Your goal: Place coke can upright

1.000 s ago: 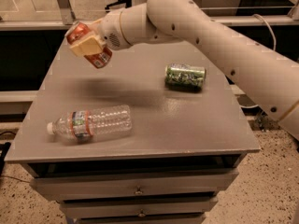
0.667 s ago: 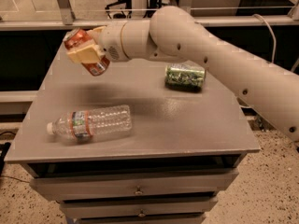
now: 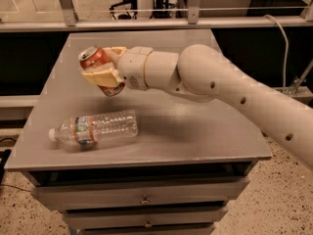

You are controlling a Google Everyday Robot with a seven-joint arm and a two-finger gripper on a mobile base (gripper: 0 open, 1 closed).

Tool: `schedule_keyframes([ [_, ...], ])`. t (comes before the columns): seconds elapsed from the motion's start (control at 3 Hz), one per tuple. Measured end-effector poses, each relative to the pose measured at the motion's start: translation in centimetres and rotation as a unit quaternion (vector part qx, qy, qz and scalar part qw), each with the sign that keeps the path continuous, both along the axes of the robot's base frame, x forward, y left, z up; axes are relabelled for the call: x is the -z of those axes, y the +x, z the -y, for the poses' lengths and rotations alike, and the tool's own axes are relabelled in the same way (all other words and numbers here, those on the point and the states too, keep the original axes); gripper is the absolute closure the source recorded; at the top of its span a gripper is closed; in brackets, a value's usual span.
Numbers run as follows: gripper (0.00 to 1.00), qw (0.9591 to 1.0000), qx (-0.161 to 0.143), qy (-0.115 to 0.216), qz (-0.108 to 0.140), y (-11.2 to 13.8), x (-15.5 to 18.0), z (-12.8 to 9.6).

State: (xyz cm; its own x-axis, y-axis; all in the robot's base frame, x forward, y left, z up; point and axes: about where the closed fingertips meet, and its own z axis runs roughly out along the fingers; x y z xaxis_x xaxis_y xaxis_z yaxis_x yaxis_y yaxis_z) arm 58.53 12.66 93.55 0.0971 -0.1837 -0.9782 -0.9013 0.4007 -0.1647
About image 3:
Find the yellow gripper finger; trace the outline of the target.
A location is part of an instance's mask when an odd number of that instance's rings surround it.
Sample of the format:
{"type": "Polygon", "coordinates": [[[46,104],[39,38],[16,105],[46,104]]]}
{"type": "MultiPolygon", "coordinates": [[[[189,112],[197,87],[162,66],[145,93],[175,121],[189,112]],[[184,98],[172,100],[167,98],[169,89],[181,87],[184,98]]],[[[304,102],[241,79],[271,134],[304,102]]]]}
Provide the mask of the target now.
{"type": "Polygon", "coordinates": [[[106,47],[104,48],[106,55],[116,65],[121,56],[127,51],[126,47],[106,47]]]}
{"type": "Polygon", "coordinates": [[[114,67],[100,67],[98,70],[83,70],[81,74],[90,84],[104,87],[117,87],[124,82],[124,79],[114,67]]]}

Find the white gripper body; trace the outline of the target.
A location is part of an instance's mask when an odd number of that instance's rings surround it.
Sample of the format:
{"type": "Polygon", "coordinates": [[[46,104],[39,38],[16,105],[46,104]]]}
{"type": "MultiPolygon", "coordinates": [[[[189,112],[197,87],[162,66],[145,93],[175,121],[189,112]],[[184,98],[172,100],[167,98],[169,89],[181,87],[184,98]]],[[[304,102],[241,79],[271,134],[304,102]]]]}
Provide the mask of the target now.
{"type": "Polygon", "coordinates": [[[137,46],[128,49],[118,60],[117,69],[130,89],[147,90],[144,69],[149,55],[154,51],[151,47],[137,46]]]}

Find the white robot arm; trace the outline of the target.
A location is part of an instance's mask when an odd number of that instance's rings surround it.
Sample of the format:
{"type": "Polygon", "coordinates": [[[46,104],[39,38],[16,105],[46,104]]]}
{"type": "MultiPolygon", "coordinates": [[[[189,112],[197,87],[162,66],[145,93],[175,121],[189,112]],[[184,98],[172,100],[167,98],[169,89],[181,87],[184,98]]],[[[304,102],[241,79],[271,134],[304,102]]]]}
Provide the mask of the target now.
{"type": "Polygon", "coordinates": [[[78,60],[82,76],[100,87],[125,84],[195,102],[221,100],[313,169],[313,109],[251,78],[209,46],[191,45],[180,54],[141,46],[91,46],[78,60]]]}

